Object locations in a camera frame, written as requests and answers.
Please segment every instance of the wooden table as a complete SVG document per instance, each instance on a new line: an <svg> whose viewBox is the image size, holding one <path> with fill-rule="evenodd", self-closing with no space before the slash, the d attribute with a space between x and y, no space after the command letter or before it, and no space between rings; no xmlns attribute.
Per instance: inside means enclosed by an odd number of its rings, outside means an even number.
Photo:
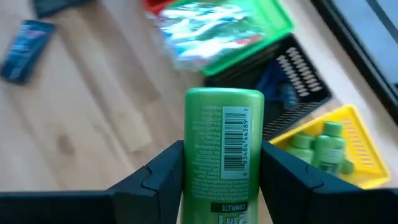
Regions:
<svg viewBox="0 0 398 224"><path fill-rule="evenodd" d="M0 52L34 18L29 2L0 1ZM309 0L281 2L335 94L306 119L356 105L398 187L397 126ZM183 138L183 94L202 77L174 70L140 1L97 1L48 21L57 31L31 83L0 82L0 190L106 189Z"/></svg>

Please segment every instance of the shampoo bottle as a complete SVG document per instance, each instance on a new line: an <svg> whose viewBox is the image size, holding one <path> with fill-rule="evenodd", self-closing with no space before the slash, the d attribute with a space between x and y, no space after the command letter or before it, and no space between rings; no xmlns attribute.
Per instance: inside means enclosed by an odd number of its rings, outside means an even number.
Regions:
<svg viewBox="0 0 398 224"><path fill-rule="evenodd" d="M256 90L187 91L182 224L258 224L263 114Z"/></svg>
<svg viewBox="0 0 398 224"><path fill-rule="evenodd" d="M311 149L312 141L313 138L311 136L296 134L292 137L286 151L306 163L311 164L313 159L313 150Z"/></svg>
<svg viewBox="0 0 398 224"><path fill-rule="evenodd" d="M323 132L315 140L315 158L313 165L329 174L337 175L344 161L346 141L341 138L343 125L325 122Z"/></svg>

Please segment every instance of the plastic bag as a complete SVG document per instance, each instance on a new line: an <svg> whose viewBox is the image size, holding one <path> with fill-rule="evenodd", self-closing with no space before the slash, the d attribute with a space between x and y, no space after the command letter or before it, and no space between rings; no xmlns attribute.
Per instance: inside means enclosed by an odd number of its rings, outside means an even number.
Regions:
<svg viewBox="0 0 398 224"><path fill-rule="evenodd" d="M155 18L175 66L197 71L265 37L252 12L234 4L191 2Z"/></svg>

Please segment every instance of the black tray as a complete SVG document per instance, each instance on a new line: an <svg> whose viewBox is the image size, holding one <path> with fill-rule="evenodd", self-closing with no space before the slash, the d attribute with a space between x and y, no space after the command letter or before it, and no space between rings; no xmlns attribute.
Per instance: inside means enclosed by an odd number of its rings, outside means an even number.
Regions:
<svg viewBox="0 0 398 224"><path fill-rule="evenodd" d="M265 140L282 134L331 98L330 90L295 37L290 35L205 80L206 86L255 89L271 60L278 61L283 68L295 88L298 103L291 110L286 110L283 104L266 99L262 136Z"/></svg>

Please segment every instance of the blue object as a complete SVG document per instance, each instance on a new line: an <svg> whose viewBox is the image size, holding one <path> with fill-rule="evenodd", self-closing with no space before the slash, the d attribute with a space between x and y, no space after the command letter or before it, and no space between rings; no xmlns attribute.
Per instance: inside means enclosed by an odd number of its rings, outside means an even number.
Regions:
<svg viewBox="0 0 398 224"><path fill-rule="evenodd" d="M291 110L299 102L293 85L276 60L266 65L255 89L261 91L266 100L283 103L285 110Z"/></svg>
<svg viewBox="0 0 398 224"><path fill-rule="evenodd" d="M54 30L53 24L24 21L0 69L1 76L6 81L18 85L27 83L37 59Z"/></svg>

